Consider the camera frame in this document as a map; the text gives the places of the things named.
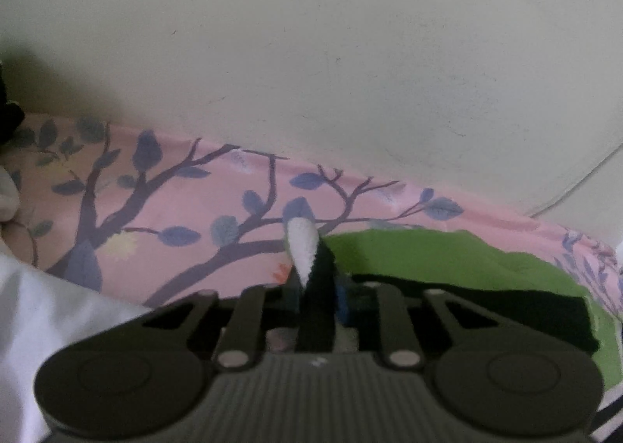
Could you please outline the green black small garment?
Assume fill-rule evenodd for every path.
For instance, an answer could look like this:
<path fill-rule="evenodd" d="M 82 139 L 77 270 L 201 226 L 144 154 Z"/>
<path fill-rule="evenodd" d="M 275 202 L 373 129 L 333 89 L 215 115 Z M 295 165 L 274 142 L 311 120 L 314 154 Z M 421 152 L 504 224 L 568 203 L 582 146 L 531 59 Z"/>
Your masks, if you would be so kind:
<path fill-rule="evenodd" d="M 303 286 L 320 276 L 320 258 L 352 275 L 440 288 L 526 326 L 584 348 L 608 388 L 622 385 L 621 312 L 597 302 L 559 261 L 504 252 L 468 231 L 444 232 L 374 221 L 365 230 L 322 236 L 308 218 L 285 227 L 288 254 Z"/>

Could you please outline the black garment at left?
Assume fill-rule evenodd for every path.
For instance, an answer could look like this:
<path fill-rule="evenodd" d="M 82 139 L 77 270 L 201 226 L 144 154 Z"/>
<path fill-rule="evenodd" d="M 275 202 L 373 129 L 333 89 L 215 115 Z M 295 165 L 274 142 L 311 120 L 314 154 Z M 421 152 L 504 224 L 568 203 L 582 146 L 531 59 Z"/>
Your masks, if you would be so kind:
<path fill-rule="evenodd" d="M 0 102 L 1 148 L 5 148 L 8 145 L 19 146 L 22 141 L 20 128 L 25 119 L 25 114 L 21 106 L 9 98 L 9 91 L 3 76 L 0 76 Z"/>

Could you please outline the pink floral bed sheet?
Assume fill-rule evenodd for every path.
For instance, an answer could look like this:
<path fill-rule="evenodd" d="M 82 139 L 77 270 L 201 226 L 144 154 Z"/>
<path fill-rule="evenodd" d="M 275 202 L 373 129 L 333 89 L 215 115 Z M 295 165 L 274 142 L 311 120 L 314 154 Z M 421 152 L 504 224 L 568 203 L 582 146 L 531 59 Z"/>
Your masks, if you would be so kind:
<path fill-rule="evenodd" d="M 1 162 L 20 198 L 4 231 L 16 257 L 137 304 L 283 281 L 285 226 L 304 217 L 324 234 L 467 231 L 547 261 L 606 310 L 622 311 L 622 278 L 603 242 L 410 181 L 45 115 L 25 119 Z"/>

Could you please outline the white cloth garment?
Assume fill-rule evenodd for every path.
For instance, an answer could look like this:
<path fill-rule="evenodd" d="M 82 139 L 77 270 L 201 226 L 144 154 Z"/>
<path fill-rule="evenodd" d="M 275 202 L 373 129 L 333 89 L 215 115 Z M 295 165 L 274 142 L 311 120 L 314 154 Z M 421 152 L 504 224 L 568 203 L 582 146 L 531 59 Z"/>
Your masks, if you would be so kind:
<path fill-rule="evenodd" d="M 40 442 L 49 433 L 34 379 L 56 351 L 147 312 L 20 261 L 1 245 L 1 440 Z"/>

